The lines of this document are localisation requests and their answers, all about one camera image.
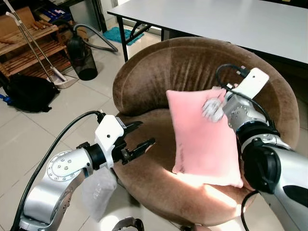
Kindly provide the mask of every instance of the chair backrest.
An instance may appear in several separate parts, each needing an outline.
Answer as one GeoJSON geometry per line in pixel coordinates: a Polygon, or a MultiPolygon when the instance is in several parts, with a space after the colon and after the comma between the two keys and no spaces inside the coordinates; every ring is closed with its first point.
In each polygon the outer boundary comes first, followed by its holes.
{"type": "MultiPolygon", "coordinates": [[[[196,91],[217,86],[215,71],[221,64],[258,67],[269,82],[255,97],[286,137],[296,145],[299,134],[295,95],[284,78],[255,54],[228,42],[208,38],[174,38],[154,44],[134,55],[118,72],[113,86],[120,113],[136,116],[156,108],[168,108],[166,90],[196,91]]],[[[239,83],[234,70],[221,72],[224,83],[239,83]]]]}

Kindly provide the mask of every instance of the brown armchair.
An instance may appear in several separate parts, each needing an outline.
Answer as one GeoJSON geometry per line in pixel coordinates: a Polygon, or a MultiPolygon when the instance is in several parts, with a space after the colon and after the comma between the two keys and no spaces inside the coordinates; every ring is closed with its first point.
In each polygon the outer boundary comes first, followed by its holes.
{"type": "MultiPolygon", "coordinates": [[[[117,163],[114,170],[141,204],[180,224],[212,226],[233,219],[250,192],[246,187],[195,187],[171,173],[176,146],[166,90],[196,91],[217,86],[215,70],[225,63],[249,69],[258,67],[270,76],[269,83],[255,100],[272,117],[282,139],[295,147],[299,117],[292,89],[267,62],[230,43],[208,38],[166,40],[133,56],[114,81],[113,96],[119,117],[124,122],[144,122],[127,136],[128,147],[133,148],[151,137],[157,141],[146,154],[125,166],[117,163]]],[[[221,80],[241,82],[232,70],[222,71],[221,80]]]]}

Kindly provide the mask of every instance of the blue mat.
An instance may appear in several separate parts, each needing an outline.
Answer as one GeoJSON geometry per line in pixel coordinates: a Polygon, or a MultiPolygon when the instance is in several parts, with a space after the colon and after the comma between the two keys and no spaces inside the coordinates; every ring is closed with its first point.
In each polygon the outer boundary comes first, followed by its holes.
{"type": "MultiPolygon", "coordinates": [[[[131,33],[131,30],[124,29],[125,32],[125,38],[128,39],[131,33]]],[[[106,39],[109,39],[111,41],[115,42],[121,42],[121,36],[120,36],[120,30],[118,27],[113,27],[111,30],[107,30],[103,33],[104,37],[106,39]]],[[[136,42],[138,39],[140,39],[144,34],[142,33],[138,37],[134,38],[131,42],[129,42],[127,45],[132,45],[134,42],[136,42]]]]}

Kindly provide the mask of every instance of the pink pillow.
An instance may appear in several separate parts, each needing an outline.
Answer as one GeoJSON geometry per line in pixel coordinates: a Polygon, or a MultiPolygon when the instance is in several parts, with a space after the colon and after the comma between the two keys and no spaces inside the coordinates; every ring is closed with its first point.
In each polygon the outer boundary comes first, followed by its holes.
{"type": "Polygon", "coordinates": [[[204,103],[217,97],[223,101],[225,93],[224,89],[167,91],[176,138],[172,171],[198,183],[241,188],[236,136],[226,115],[217,123],[202,116],[204,103]]]}

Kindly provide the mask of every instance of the black bag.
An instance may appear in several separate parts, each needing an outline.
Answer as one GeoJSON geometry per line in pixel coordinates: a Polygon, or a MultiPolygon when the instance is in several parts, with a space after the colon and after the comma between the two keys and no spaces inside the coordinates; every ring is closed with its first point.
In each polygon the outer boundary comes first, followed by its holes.
{"type": "Polygon", "coordinates": [[[53,83],[39,77],[17,74],[8,80],[0,73],[0,83],[11,98],[7,104],[28,112],[48,112],[48,105],[59,93],[53,83]]]}

